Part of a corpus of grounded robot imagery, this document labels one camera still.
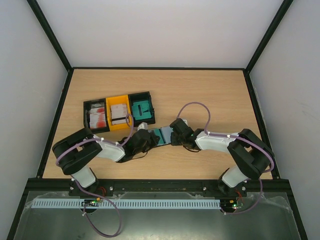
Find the black leather card holder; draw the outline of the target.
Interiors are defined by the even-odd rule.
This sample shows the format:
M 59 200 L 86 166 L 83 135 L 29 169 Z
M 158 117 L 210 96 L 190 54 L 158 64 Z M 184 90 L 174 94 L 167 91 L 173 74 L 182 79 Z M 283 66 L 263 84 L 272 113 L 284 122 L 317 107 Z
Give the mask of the black leather card holder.
M 153 128 L 149 130 L 150 133 L 154 133 L 159 137 L 159 142 L 156 147 L 162 147 L 171 144 L 171 133 L 173 132 L 170 126 L 163 126 L 159 128 Z

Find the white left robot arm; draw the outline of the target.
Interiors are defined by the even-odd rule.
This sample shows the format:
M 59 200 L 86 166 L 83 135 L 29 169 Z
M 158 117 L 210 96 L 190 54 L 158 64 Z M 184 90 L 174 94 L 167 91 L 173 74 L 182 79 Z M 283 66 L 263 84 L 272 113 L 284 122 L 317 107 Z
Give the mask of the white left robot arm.
M 140 153 L 155 148 L 160 137 L 153 131 L 139 129 L 129 138 L 119 142 L 105 140 L 93 134 L 89 128 L 83 128 L 53 145 L 56 165 L 64 175 L 75 179 L 82 188 L 95 184 L 97 178 L 88 167 L 95 157 L 109 159 L 115 163 L 125 163 Z

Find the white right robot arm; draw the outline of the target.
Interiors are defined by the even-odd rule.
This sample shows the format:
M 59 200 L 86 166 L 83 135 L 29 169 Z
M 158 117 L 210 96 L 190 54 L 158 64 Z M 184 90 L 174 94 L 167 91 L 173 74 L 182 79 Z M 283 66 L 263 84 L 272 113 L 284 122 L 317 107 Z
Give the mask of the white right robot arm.
M 206 129 L 191 127 L 181 118 L 173 121 L 169 127 L 171 145 L 183 146 L 189 151 L 213 150 L 230 154 L 235 166 L 228 168 L 217 180 L 217 189 L 229 196 L 236 187 L 246 180 L 258 180 L 263 173 L 271 172 L 274 167 L 274 153 L 250 129 L 239 133 L 217 133 Z

